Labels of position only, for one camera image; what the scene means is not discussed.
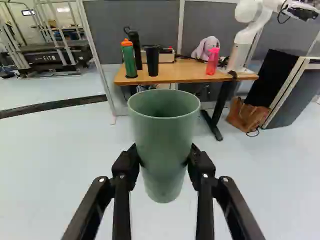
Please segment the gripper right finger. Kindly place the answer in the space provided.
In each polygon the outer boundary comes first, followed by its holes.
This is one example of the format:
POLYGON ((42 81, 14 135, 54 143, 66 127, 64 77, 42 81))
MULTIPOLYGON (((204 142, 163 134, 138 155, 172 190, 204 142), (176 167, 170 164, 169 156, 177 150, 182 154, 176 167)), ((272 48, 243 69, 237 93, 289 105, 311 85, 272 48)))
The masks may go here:
POLYGON ((216 166, 205 151, 192 144, 185 163, 192 186, 197 191, 197 240, 215 239, 214 200, 223 211, 233 240, 265 239, 235 181, 229 176, 216 178, 216 166))

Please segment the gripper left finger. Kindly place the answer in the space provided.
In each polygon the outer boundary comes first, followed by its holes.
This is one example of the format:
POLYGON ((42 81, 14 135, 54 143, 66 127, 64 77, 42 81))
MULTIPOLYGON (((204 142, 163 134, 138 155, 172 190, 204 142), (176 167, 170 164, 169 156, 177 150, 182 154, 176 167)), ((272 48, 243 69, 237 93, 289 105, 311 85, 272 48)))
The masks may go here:
POLYGON ((114 200, 112 239, 130 240, 130 192, 136 185, 141 162, 135 144, 122 151, 112 165, 112 178, 98 176, 93 180, 62 239, 94 240, 105 210, 114 200))

